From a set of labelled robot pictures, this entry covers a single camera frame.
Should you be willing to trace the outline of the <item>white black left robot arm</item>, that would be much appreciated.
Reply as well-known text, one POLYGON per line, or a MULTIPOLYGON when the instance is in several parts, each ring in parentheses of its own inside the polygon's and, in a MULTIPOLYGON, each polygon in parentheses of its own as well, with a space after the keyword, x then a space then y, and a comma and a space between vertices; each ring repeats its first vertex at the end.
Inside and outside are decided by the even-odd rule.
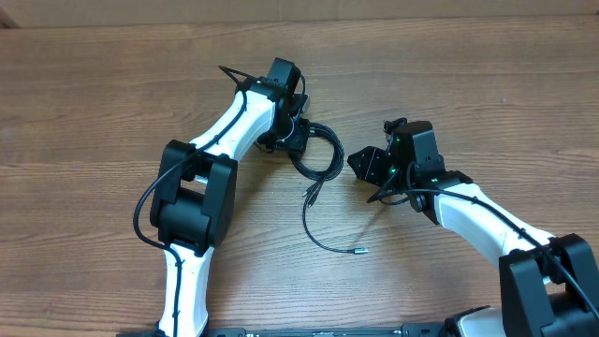
POLYGON ((210 264, 233 219, 238 165, 254 143, 303 154, 309 135, 301 118, 308 95, 296 65, 273 61, 265 77, 226 68, 236 83, 232 104, 205 133, 165 148, 153 188, 150 222, 166 247, 165 308, 154 336, 202 336, 210 264))

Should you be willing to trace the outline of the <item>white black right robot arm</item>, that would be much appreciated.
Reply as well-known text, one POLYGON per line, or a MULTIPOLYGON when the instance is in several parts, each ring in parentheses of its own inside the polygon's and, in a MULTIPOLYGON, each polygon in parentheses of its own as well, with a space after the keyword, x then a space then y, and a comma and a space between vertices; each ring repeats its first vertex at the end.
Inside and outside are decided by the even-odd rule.
POLYGON ((409 203, 465 239, 500 277, 500 307, 467 310, 419 335, 597 335, 598 267, 584 239, 528 225, 466 174, 446 169, 430 122, 401 118, 384 131, 386 148, 367 146, 347 159, 358 179, 377 185, 370 200, 409 203))

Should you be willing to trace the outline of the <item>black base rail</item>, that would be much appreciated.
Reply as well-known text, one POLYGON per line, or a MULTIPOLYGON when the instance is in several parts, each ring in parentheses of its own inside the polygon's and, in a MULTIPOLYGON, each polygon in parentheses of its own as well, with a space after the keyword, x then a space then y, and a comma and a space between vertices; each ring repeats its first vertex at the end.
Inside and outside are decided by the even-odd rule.
POLYGON ((200 337, 442 337, 444 323, 405 323, 398 327, 342 329, 245 330, 243 328, 207 329, 200 337))

